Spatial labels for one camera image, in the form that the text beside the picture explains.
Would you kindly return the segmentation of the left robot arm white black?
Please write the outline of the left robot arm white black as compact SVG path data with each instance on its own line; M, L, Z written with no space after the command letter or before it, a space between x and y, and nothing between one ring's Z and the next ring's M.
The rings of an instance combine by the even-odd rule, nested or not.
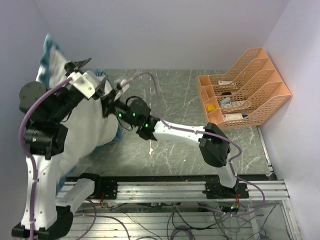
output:
M19 92L19 109L25 114L18 139L28 169L24 215L11 230L14 238L56 240L71 229L74 213L87 197L98 198L102 186L81 179L62 199L56 198L56 177L65 148L68 129L64 121L82 100L102 97L105 80L83 71L88 63L69 61L64 81L54 88L32 81Z

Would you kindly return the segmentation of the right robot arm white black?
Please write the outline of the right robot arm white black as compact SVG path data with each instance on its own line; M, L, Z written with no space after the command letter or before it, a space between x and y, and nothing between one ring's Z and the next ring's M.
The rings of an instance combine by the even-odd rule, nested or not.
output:
M214 123L206 126L187 126L164 121L151 115L146 102L133 96L131 103L122 102L119 93L112 90L101 98L104 117L115 115L120 123L136 128L136 134L144 140L172 141L199 148L204 162L216 168L220 192L226 198L238 192L237 174L230 164L231 141Z

